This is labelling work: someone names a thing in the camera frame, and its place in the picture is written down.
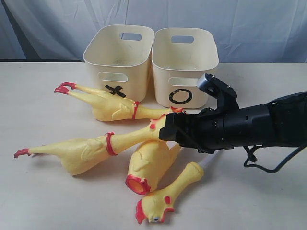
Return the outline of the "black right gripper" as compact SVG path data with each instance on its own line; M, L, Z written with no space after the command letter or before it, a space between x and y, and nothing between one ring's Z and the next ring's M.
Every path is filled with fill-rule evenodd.
M209 129L204 128L202 120L208 120L213 115L221 115L225 107L210 107L202 109L198 114L170 113L165 117L165 125L159 130L159 139L174 141L181 147L197 149L199 153L215 153L224 150L225 146L210 146Z

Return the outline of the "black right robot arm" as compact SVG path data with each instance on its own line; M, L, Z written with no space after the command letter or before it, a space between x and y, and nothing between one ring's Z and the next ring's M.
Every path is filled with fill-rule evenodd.
M169 114L159 139L207 153L253 145L299 147L307 142L307 93L245 108Z

